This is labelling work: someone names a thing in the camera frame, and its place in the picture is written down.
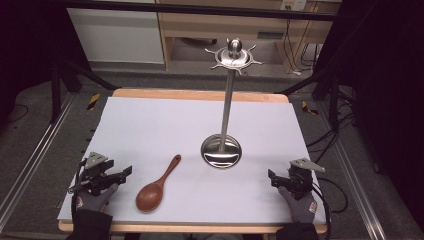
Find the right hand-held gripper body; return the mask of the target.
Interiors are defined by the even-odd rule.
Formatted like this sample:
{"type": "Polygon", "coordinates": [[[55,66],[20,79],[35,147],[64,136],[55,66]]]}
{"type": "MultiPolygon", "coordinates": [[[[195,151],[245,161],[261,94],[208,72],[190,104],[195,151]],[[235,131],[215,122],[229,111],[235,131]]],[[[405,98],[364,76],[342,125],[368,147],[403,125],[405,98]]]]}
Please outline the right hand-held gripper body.
{"type": "Polygon", "coordinates": [[[301,199],[304,195],[312,191],[313,171],[325,172],[325,168],[306,158],[296,159],[290,162],[290,168],[288,169],[291,182],[290,192],[296,200],[301,199]]]}

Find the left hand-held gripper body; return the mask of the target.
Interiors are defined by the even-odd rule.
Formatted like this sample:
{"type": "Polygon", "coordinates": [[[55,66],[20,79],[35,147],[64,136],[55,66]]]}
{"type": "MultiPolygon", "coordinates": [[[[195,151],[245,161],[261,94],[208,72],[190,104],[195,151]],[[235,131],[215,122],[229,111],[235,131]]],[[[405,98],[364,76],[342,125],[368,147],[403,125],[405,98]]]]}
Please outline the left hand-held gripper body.
{"type": "Polygon", "coordinates": [[[114,177],[107,175],[102,170],[102,163],[109,159],[99,153],[91,152],[85,160],[84,170],[79,177],[79,184],[82,189],[87,190],[94,196],[115,184],[114,177]]]}

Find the person's left hand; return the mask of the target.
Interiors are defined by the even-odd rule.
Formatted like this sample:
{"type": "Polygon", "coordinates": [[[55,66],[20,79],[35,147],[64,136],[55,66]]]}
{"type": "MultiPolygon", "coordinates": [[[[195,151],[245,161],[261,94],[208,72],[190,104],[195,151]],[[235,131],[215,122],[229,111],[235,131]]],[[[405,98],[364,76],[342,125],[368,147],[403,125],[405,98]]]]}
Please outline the person's left hand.
{"type": "Polygon", "coordinates": [[[108,204],[109,199],[117,192],[118,184],[112,184],[107,190],[98,196],[94,196],[85,190],[80,191],[76,195],[75,208],[79,210],[90,210],[95,212],[102,212],[108,204]]]}

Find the person's right hand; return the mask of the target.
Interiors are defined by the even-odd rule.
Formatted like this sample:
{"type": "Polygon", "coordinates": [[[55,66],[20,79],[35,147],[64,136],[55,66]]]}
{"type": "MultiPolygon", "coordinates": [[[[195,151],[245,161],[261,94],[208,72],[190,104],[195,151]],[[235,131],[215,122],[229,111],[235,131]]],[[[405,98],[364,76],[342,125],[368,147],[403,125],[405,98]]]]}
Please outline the person's right hand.
{"type": "Polygon", "coordinates": [[[278,192],[287,202],[294,223],[312,223],[314,221],[318,204],[311,192],[299,200],[296,200],[283,186],[278,187],[278,192]]]}

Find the brown wooden spoon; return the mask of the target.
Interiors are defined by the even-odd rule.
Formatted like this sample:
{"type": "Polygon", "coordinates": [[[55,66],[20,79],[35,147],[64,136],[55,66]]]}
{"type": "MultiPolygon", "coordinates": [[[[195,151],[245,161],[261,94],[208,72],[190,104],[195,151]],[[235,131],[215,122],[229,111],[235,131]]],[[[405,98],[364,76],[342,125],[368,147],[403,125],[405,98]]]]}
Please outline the brown wooden spoon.
{"type": "Polygon", "coordinates": [[[164,184],[171,172],[180,163],[181,156],[175,155],[164,174],[154,182],[145,185],[137,194],[135,203],[141,212],[151,212],[161,203],[164,195],[164,184]]]}

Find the yellow black floor tape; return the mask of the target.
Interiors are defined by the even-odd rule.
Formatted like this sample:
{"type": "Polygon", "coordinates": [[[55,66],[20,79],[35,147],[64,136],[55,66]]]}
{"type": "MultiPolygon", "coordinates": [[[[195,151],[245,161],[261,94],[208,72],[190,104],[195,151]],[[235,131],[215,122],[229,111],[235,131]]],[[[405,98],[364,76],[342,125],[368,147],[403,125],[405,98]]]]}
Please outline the yellow black floor tape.
{"type": "Polygon", "coordinates": [[[100,94],[99,93],[93,94],[92,97],[90,98],[89,104],[88,104],[88,106],[87,106],[86,109],[87,110],[94,109],[94,106],[96,105],[96,103],[99,100],[99,98],[100,98],[100,94]]]}
{"type": "Polygon", "coordinates": [[[307,112],[307,113],[312,114],[312,115],[319,115],[318,110],[311,109],[311,108],[308,107],[307,101],[302,101],[302,111],[307,112]]]}

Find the white table mat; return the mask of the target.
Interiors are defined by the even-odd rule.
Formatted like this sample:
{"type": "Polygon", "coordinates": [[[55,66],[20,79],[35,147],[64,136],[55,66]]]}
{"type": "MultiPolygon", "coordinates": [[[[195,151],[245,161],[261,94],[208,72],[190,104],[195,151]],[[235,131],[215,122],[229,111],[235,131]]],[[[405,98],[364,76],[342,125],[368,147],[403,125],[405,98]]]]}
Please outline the white table mat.
{"type": "Polygon", "coordinates": [[[228,133],[242,147],[237,165],[219,170],[201,157],[201,144],[219,132],[223,104],[111,97],[88,146],[114,160],[114,171],[131,166],[107,212],[116,223],[272,225],[290,220],[284,198],[268,170],[284,176],[308,151],[290,103],[235,102],[228,133]],[[159,179],[175,155],[180,163],[164,184],[160,205],[137,209],[135,199],[159,179]]]}

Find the steel utensil hanging rack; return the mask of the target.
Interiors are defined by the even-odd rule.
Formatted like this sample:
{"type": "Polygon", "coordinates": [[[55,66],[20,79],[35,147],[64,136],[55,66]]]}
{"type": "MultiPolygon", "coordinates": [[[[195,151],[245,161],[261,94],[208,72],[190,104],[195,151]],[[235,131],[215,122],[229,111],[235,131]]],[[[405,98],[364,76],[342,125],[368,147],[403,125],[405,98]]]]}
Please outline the steel utensil hanging rack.
{"type": "Polygon", "coordinates": [[[244,49],[242,41],[236,38],[228,39],[227,46],[217,51],[207,50],[215,57],[216,65],[213,68],[227,69],[221,131],[219,134],[207,137],[200,148],[203,160],[216,169],[234,167],[242,157],[242,147],[234,137],[228,134],[228,126],[236,74],[241,74],[243,69],[252,64],[261,65],[261,62],[256,61],[251,53],[254,48],[255,45],[249,49],[244,49]]]}

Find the white cabinet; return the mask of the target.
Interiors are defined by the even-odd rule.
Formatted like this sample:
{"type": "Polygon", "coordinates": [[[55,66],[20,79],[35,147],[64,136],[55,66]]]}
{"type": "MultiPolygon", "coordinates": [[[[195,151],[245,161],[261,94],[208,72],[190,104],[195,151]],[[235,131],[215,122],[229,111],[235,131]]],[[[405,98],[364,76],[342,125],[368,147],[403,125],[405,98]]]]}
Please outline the white cabinet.
{"type": "Polygon", "coordinates": [[[155,13],[68,8],[89,61],[163,64],[155,13]]]}

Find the black curtain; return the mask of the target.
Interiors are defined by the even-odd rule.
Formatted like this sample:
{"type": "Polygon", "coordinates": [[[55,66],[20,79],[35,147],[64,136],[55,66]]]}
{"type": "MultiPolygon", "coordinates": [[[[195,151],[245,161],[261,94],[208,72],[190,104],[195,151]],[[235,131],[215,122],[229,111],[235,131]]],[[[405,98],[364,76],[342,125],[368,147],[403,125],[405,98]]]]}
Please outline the black curtain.
{"type": "Polygon", "coordinates": [[[342,0],[316,69],[356,93],[380,166],[424,231],[424,0],[342,0]]]}
{"type": "Polygon", "coordinates": [[[46,82],[60,59],[88,68],[66,8],[38,0],[0,0],[0,122],[17,95],[46,82]]]}

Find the light wooden desk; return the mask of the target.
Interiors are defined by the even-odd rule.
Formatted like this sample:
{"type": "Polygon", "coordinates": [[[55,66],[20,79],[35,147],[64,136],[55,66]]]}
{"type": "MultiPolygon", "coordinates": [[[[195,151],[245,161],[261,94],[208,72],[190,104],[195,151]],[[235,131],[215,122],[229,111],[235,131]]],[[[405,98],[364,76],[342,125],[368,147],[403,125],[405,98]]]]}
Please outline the light wooden desk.
{"type": "MultiPolygon", "coordinates": [[[[282,0],[155,0],[159,4],[240,7],[254,10],[281,10],[282,0]]],[[[342,0],[307,0],[303,11],[336,14],[342,0]]],[[[332,26],[327,21],[285,20],[256,17],[160,13],[159,26],[164,56],[171,56],[173,38],[270,40],[275,43],[283,69],[300,69],[306,44],[323,44],[332,26]]]]}

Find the white power strip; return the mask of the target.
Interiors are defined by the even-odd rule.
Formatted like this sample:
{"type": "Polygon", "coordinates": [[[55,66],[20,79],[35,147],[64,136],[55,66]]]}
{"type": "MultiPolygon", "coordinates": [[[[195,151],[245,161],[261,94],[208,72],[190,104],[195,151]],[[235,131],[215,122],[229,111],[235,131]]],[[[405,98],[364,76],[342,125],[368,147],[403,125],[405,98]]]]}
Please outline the white power strip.
{"type": "Polygon", "coordinates": [[[303,11],[307,0],[282,0],[280,9],[287,11],[303,11]]]}

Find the metal floor rail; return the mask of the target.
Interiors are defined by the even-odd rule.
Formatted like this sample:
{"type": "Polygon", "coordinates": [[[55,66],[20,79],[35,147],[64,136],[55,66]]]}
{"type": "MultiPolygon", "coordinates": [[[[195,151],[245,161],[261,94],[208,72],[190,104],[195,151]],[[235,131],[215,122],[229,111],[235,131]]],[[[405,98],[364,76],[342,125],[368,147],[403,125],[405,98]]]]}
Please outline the metal floor rail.
{"type": "Polygon", "coordinates": [[[7,193],[5,199],[0,203],[0,233],[3,232],[7,222],[12,216],[22,195],[24,194],[29,182],[34,176],[39,164],[43,160],[57,132],[59,131],[69,109],[71,108],[75,93],[67,93],[63,103],[59,104],[59,112],[55,119],[49,123],[43,136],[37,143],[30,157],[27,159],[22,171],[13,182],[13,185],[7,193]]]}
{"type": "Polygon", "coordinates": [[[374,211],[374,208],[355,173],[347,152],[340,140],[335,141],[336,155],[349,186],[356,207],[361,215],[371,240],[387,240],[385,231],[374,211]]]}

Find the black frame strut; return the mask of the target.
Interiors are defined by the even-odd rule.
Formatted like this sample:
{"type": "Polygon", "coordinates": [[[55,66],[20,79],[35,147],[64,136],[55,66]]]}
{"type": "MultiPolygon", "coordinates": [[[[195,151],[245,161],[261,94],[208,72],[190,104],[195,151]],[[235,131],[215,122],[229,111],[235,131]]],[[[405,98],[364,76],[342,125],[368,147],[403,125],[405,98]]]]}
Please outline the black frame strut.
{"type": "Polygon", "coordinates": [[[91,70],[79,66],[71,60],[55,60],[51,66],[51,94],[52,94],[52,115],[51,123],[54,123],[62,112],[60,81],[63,81],[70,92],[78,92],[82,85],[77,78],[82,75],[89,80],[97,83],[107,90],[117,90],[115,86],[101,77],[94,74],[91,70]]]}
{"type": "Polygon", "coordinates": [[[288,96],[295,91],[312,84],[313,82],[316,82],[316,86],[312,92],[312,98],[314,100],[323,100],[327,94],[330,95],[328,121],[332,128],[338,129],[337,103],[339,85],[336,75],[329,68],[324,68],[323,70],[314,72],[310,77],[300,81],[299,83],[296,83],[285,90],[278,91],[278,94],[288,96]]]}

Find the black frame crossbar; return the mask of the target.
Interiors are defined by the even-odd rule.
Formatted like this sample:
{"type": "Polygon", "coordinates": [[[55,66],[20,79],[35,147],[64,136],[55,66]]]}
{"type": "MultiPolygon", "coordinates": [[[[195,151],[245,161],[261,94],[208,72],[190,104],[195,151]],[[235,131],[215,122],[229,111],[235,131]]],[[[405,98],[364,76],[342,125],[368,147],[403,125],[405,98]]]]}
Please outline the black frame crossbar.
{"type": "Polygon", "coordinates": [[[295,19],[313,21],[337,21],[340,16],[330,13],[294,12],[283,10],[254,10],[250,8],[195,6],[177,4],[154,4],[116,1],[93,1],[93,0],[50,0],[54,4],[66,8],[94,9],[94,10],[117,10],[133,12],[156,12],[173,14],[197,14],[216,16],[256,17],[271,19],[295,19]]]}

